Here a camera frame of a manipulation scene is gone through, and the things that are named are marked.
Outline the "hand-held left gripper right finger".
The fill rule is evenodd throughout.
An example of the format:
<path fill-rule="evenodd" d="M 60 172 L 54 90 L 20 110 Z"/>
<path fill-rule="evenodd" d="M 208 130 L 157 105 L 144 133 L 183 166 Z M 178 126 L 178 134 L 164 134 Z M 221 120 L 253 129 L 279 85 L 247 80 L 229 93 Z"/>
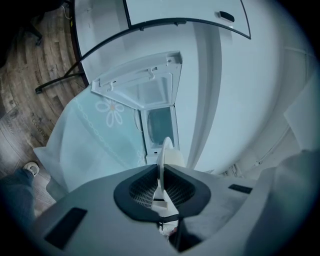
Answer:
<path fill-rule="evenodd" d="M 256 182 L 166 164 L 164 190 L 178 211 L 177 239 L 164 253 L 245 253 L 255 218 L 244 210 Z"/>

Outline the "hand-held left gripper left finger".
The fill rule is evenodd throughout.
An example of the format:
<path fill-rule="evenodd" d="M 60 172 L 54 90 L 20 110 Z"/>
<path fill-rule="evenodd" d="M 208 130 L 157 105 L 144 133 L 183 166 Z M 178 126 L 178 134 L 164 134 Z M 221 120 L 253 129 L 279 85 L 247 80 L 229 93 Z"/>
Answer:
<path fill-rule="evenodd" d="M 160 256 L 157 177 L 148 165 L 89 181 L 46 210 L 32 237 L 45 256 Z"/>

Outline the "white round plate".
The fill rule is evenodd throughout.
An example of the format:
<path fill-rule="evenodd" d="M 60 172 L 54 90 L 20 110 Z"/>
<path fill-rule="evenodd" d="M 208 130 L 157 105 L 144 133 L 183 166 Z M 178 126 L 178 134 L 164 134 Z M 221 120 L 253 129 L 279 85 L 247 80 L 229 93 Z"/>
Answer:
<path fill-rule="evenodd" d="M 163 218 L 164 223 L 159 225 L 159 232 L 165 238 L 173 235 L 178 228 L 178 210 L 169 198 L 167 192 L 164 189 L 164 164 L 165 164 L 165 150 L 173 149 L 172 140 L 169 137 L 164 139 L 162 149 L 158 155 L 157 168 L 158 168 L 158 187 L 154 192 L 151 209 L 158 213 Z"/>

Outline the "white microwave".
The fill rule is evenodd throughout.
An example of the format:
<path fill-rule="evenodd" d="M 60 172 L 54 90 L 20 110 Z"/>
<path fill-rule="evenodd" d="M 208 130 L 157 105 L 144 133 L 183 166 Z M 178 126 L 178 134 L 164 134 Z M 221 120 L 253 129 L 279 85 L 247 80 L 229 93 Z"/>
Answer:
<path fill-rule="evenodd" d="M 182 56 L 178 51 L 148 55 L 114 67 L 91 82 L 91 91 L 137 111 L 147 164 L 155 164 L 163 145 L 152 143 L 148 132 L 150 110 L 170 108 L 174 149 L 179 149 L 175 101 Z"/>

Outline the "teal floral tablecloth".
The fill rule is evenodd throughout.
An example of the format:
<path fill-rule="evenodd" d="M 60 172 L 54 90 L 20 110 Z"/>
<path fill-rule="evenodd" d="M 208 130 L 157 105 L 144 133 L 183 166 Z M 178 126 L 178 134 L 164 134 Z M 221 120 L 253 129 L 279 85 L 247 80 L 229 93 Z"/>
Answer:
<path fill-rule="evenodd" d="M 89 181 L 147 165 L 138 112 L 89 87 L 65 106 L 46 146 L 34 153 L 55 201 Z"/>

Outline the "person's left shoe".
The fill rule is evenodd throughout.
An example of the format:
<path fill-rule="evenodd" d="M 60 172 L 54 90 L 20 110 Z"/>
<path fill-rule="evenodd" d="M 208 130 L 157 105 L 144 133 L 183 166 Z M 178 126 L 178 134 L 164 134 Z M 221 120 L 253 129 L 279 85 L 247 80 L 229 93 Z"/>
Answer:
<path fill-rule="evenodd" d="M 40 171 L 40 168 L 36 162 L 26 163 L 23 169 L 29 171 L 33 176 L 36 176 Z"/>

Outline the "person's blue jeans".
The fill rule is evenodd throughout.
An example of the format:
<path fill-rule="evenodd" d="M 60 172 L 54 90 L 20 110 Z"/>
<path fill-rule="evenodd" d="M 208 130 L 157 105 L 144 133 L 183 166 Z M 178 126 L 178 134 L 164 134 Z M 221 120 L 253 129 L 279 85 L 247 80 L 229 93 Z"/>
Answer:
<path fill-rule="evenodd" d="M 31 226 L 35 221 L 34 173 L 20 168 L 0 179 L 0 195 L 5 209 L 27 238 L 32 238 Z"/>

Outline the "black whiteboard eraser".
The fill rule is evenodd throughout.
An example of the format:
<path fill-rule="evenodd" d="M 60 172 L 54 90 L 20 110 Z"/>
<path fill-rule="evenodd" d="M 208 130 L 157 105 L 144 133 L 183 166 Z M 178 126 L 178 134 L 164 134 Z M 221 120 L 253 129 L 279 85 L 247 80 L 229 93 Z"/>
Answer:
<path fill-rule="evenodd" d="M 233 15 L 231 15 L 230 13 L 228 12 L 225 12 L 225 11 L 219 11 L 218 12 L 218 16 L 223 19 L 223 20 L 226 20 L 230 23 L 234 23 L 235 22 L 235 17 Z"/>

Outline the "black office chair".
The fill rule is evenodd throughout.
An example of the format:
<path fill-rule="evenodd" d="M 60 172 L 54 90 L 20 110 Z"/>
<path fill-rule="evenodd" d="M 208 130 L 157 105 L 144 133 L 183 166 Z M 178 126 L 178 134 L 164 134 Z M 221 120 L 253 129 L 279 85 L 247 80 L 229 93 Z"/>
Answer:
<path fill-rule="evenodd" d="M 15 36 L 20 30 L 37 37 L 40 45 L 43 35 L 32 24 L 32 19 L 41 22 L 45 13 L 59 9 L 64 4 L 71 6 L 74 0 L 0 0 L 0 68 L 8 58 Z"/>

